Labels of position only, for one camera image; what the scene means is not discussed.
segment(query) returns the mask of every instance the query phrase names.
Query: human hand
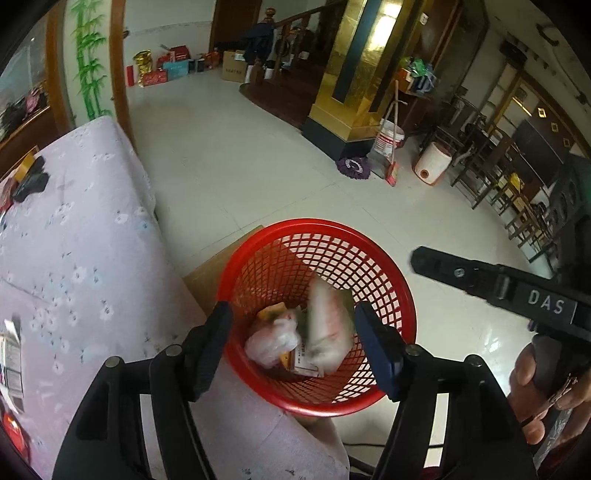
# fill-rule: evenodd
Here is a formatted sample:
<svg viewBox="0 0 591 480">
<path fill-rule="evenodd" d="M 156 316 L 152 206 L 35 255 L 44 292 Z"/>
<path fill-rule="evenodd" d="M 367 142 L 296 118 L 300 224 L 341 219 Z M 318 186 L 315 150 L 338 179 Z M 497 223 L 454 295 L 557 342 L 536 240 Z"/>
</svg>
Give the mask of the human hand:
<svg viewBox="0 0 591 480">
<path fill-rule="evenodd" d="M 529 344 L 517 357 L 515 368 L 509 377 L 511 393 L 509 393 L 508 400 L 519 421 L 542 411 L 523 428 L 525 438 L 531 445 L 539 443 L 544 438 L 545 430 L 542 419 L 548 411 L 546 396 L 537 389 L 532 381 L 534 374 L 534 346 Z M 591 369 L 579 378 L 571 391 L 556 402 L 555 407 L 559 410 L 569 408 L 574 408 L 574 410 L 554 447 L 580 435 L 591 419 Z"/>
</svg>

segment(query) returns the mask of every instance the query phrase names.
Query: black pillar base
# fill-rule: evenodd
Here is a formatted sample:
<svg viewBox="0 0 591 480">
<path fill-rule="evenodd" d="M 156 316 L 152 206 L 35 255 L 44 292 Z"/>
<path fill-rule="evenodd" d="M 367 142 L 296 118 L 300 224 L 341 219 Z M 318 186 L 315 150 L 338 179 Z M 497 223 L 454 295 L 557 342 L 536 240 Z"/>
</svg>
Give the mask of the black pillar base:
<svg viewBox="0 0 591 480">
<path fill-rule="evenodd" d="M 364 157 L 374 144 L 373 138 L 346 142 L 310 117 L 302 125 L 301 134 L 335 161 L 340 158 Z"/>
</svg>

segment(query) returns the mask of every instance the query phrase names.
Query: black stripe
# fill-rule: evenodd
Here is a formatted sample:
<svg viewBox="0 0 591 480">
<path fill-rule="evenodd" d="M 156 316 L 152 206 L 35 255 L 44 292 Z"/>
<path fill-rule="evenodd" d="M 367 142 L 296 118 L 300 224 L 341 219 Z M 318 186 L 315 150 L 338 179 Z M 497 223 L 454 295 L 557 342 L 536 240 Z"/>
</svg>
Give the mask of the black stripe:
<svg viewBox="0 0 591 480">
<path fill-rule="evenodd" d="M 378 111 L 379 104 L 382 103 L 384 95 L 386 94 L 386 90 L 392 82 L 392 76 L 394 75 L 394 72 L 398 70 L 398 64 L 400 63 L 402 54 L 404 54 L 404 47 L 406 46 L 406 43 L 408 42 L 410 35 L 413 33 L 414 24 L 417 22 L 418 16 L 421 14 L 422 9 L 423 0 L 415 0 L 413 6 L 411 7 L 410 14 L 408 15 L 406 25 L 404 25 L 402 35 L 400 36 L 400 41 L 394 49 L 394 53 L 390 58 L 390 63 L 388 63 L 388 66 L 386 67 L 386 71 L 384 72 L 382 81 L 379 84 L 378 91 L 375 94 L 374 101 L 371 103 L 371 106 L 369 107 L 370 112 Z"/>
<path fill-rule="evenodd" d="M 379 7 L 382 0 L 367 0 L 361 18 L 357 24 L 357 29 L 353 35 L 353 40 L 347 51 L 345 61 L 339 73 L 339 78 L 336 81 L 335 89 L 333 91 L 333 98 L 339 102 L 344 102 L 347 92 L 353 82 L 355 76 L 355 69 L 359 64 L 363 48 L 369 38 L 371 29 L 374 26 L 374 21 L 378 16 Z"/>
</svg>

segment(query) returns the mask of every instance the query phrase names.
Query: blue box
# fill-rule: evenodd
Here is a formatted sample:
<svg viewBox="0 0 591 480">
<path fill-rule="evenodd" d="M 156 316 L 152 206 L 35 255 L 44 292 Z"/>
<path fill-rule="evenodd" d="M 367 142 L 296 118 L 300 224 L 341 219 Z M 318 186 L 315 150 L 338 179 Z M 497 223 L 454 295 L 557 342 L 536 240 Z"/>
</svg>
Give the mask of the blue box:
<svg viewBox="0 0 591 480">
<path fill-rule="evenodd" d="M 178 79 L 189 73 L 189 60 L 165 61 L 162 68 L 168 73 L 168 81 Z"/>
</svg>

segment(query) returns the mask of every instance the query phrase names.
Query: purple mop head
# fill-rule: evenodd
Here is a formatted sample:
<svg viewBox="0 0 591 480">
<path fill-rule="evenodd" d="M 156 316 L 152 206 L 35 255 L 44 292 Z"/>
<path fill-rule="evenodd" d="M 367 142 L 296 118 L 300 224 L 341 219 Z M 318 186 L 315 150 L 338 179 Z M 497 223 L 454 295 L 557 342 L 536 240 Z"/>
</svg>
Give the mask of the purple mop head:
<svg viewBox="0 0 591 480">
<path fill-rule="evenodd" d="M 336 167 L 346 177 L 355 180 L 367 180 L 369 178 L 369 163 L 364 158 L 340 158 L 336 161 Z"/>
</svg>

